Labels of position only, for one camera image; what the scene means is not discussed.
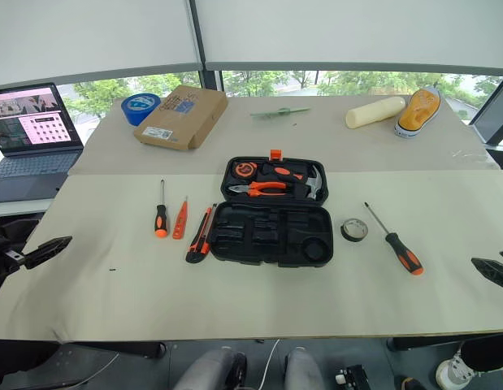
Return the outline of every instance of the cable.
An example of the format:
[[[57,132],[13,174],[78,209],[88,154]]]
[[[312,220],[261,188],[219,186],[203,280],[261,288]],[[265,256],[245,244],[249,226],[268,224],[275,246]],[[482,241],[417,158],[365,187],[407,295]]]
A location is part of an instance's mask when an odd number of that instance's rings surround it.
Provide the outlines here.
[[[264,370],[264,376],[262,377],[262,382],[260,383],[258,390],[262,390],[262,388],[264,387],[264,382],[266,381],[267,369],[269,368],[269,363],[271,361],[271,357],[273,356],[273,353],[275,352],[276,346],[278,345],[279,342],[280,342],[280,339],[278,339],[275,342],[275,345],[273,345],[273,348],[271,349],[271,352],[269,353],[269,358],[267,359],[267,363],[266,363],[266,369]]]
[[[90,377],[88,377],[87,379],[84,379],[82,380],[81,382],[67,388],[67,390],[71,389],[71,388],[77,388],[78,386],[81,386],[82,384],[86,383],[86,382],[89,382],[92,378],[94,378],[96,375],[99,375],[101,374],[110,364],[112,364],[114,362],[115,359],[117,359],[119,356],[119,353],[117,353],[105,366],[103,366],[103,368],[99,371],[96,371],[94,374],[90,375]]]

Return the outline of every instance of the blue masking tape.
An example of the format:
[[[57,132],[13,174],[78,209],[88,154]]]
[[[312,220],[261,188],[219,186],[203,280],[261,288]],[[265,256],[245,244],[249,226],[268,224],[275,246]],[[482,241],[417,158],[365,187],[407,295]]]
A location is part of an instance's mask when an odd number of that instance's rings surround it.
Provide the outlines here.
[[[160,103],[161,99],[159,96],[153,93],[138,93],[124,99],[121,103],[121,109],[124,112],[124,116],[127,117],[127,121],[131,125],[137,126]]]

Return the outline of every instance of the open toolbox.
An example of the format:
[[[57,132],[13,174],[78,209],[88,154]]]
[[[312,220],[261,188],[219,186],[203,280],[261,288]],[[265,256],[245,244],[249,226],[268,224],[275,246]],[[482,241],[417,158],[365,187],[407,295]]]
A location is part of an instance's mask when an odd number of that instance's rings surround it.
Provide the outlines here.
[[[321,267],[332,258],[332,222],[323,165],[267,157],[232,158],[215,210],[210,249],[219,260],[279,267]]]

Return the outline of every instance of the tree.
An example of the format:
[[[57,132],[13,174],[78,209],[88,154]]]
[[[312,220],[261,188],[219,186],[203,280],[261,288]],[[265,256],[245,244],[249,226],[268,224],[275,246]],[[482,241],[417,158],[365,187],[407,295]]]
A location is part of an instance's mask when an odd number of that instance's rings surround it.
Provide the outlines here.
[[[300,83],[300,89],[304,89],[312,81],[310,71],[292,71],[291,76]]]
[[[443,73],[399,71],[328,71],[324,81],[318,85],[318,94],[410,94],[419,88],[433,85],[449,98],[480,108],[486,101],[487,95],[475,96],[463,90],[461,88],[463,77],[463,75],[456,75],[451,79],[451,76]],[[479,87],[491,89],[488,83],[496,88],[495,80],[483,80]]]
[[[495,92],[496,87],[501,83],[502,77],[500,76],[485,76],[482,80],[478,80],[475,84],[475,91],[482,92],[486,97],[489,97]]]
[[[72,112],[95,115],[101,119],[111,108],[115,99],[126,98],[132,94],[127,79],[87,81],[74,84],[80,96],[76,100],[66,99],[65,106]]]
[[[466,110],[457,111],[457,115],[461,120],[468,120],[470,118],[468,116],[468,111],[466,111]]]
[[[186,71],[183,73],[167,73],[166,75],[151,75],[135,78],[138,91],[154,93],[159,97],[173,91],[177,85],[190,85],[200,87],[198,73]]]
[[[288,71],[224,71],[224,87],[234,96],[271,96],[275,85],[286,85]]]

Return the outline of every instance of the white sneaker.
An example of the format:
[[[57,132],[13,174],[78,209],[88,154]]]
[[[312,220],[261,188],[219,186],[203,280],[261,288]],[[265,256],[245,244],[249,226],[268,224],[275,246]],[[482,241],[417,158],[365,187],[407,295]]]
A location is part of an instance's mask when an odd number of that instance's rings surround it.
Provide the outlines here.
[[[449,360],[442,362],[436,371],[436,381],[442,390],[460,390],[478,374],[466,365],[457,351]]]

